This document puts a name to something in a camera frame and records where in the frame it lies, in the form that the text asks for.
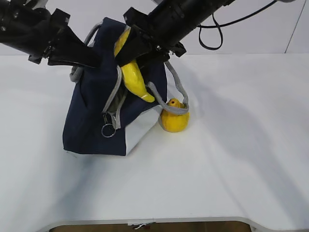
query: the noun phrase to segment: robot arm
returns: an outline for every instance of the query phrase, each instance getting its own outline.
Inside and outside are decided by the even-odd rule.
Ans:
[[[180,43],[187,34],[222,6],[235,0],[153,0],[158,6],[148,15],[134,8],[125,14],[129,38],[116,56],[120,66],[136,59],[140,67],[166,61],[169,52],[182,56]],[[68,26],[70,15],[45,9],[48,0],[0,0],[0,43],[29,54],[29,60],[49,65],[98,67],[98,56]]]

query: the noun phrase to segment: table surface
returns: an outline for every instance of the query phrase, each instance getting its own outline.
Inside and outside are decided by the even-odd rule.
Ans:
[[[238,220],[309,231],[309,54],[171,63],[188,129],[156,125],[127,157],[80,156],[62,146],[70,68],[0,57],[2,230]]]

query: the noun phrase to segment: yellow banana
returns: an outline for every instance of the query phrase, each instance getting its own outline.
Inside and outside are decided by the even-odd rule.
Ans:
[[[120,50],[126,43],[130,34],[130,29],[125,30],[125,32],[119,37],[115,44],[114,56],[117,56]],[[154,102],[155,98],[147,92],[143,76],[140,72],[137,62],[134,60],[129,64],[121,67],[124,83],[126,88],[136,96],[142,98],[146,102]]]

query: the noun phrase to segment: gray bag strap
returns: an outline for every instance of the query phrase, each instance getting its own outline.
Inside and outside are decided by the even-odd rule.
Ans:
[[[103,22],[100,22],[98,24],[96,24],[92,29],[91,31],[89,32],[89,34],[87,35],[85,41],[84,41],[84,44],[88,45],[91,41],[91,39],[93,38],[93,36],[95,35],[95,33],[97,32],[97,30],[99,30],[99,28],[101,27]],[[78,83],[79,80],[81,79],[82,77],[82,74],[83,74],[83,71],[84,71],[84,68],[82,67],[72,67],[72,71],[70,73],[70,80],[74,83]]]
[[[173,66],[170,64],[170,62],[166,61],[165,65],[173,75],[177,90],[183,95],[184,108],[181,109],[181,108],[172,107],[172,106],[167,105],[162,100],[162,97],[160,96],[160,94],[159,94],[158,90],[156,89],[154,83],[148,82],[147,87],[153,92],[154,97],[159,102],[159,104],[163,107],[164,110],[166,110],[166,111],[168,111],[172,114],[175,114],[175,115],[185,115],[186,113],[189,112],[189,97],[188,97],[188,94],[184,90],[183,85],[180,81],[180,78],[179,78],[178,74],[176,73],[175,69],[173,68]]]

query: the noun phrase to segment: wooden floor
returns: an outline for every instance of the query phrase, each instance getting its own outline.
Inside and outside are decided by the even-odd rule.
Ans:
[[[133,227],[127,225],[89,225],[61,226],[51,232],[133,232]],[[241,222],[190,222],[190,223],[158,223],[148,228],[140,229],[145,232],[251,232],[250,226]]]

